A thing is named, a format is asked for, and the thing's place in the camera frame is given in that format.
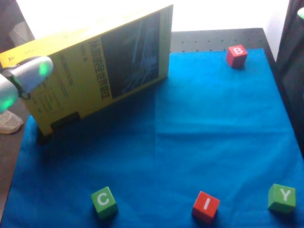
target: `yellow book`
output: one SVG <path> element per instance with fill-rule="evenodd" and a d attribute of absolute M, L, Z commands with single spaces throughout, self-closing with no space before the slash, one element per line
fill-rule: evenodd
<path fill-rule="evenodd" d="M 49 56 L 53 73 L 25 105 L 44 135 L 168 76 L 173 5 L 154 4 L 0 54 L 3 67 Z"/>

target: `cube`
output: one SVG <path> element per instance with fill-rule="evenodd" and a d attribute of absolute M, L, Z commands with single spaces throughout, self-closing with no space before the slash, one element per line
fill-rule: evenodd
<path fill-rule="evenodd" d="M 93 193 L 91 198 L 100 219 L 112 216 L 118 211 L 117 204 L 109 187 Z"/>
<path fill-rule="evenodd" d="M 243 45 L 236 45 L 228 48 L 226 60 L 234 69 L 242 69 L 245 65 L 248 52 Z"/>
<path fill-rule="evenodd" d="M 295 208 L 295 189 L 274 184 L 268 193 L 268 209 L 289 213 Z"/>
<path fill-rule="evenodd" d="M 217 212 L 219 202 L 217 198 L 201 191 L 193 205 L 192 214 L 194 217 L 210 223 Z"/>

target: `white shoe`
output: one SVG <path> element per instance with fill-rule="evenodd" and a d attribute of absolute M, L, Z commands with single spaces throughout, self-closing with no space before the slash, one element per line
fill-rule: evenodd
<path fill-rule="evenodd" d="M 16 116 L 10 111 L 5 111 L 0 114 L 0 133 L 1 134 L 13 134 L 17 132 L 23 121 L 20 117 Z"/>

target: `blue cloth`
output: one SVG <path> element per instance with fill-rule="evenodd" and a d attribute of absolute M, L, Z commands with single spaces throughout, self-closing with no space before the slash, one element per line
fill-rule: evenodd
<path fill-rule="evenodd" d="M 304 166 L 263 50 L 244 70 L 225 52 L 174 53 L 169 78 L 36 145 L 29 118 L 2 228 L 195 228 L 204 191 L 211 227 L 304 227 Z M 296 188 L 291 215 L 267 209 L 272 184 Z M 99 222 L 91 194 L 119 212 Z"/>

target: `white wall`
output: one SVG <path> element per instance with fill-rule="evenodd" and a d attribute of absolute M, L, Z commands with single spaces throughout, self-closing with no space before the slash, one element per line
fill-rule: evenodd
<path fill-rule="evenodd" d="M 17 0 L 35 38 L 84 27 L 142 0 Z M 263 28 L 276 59 L 289 0 L 172 0 L 172 31 Z"/>

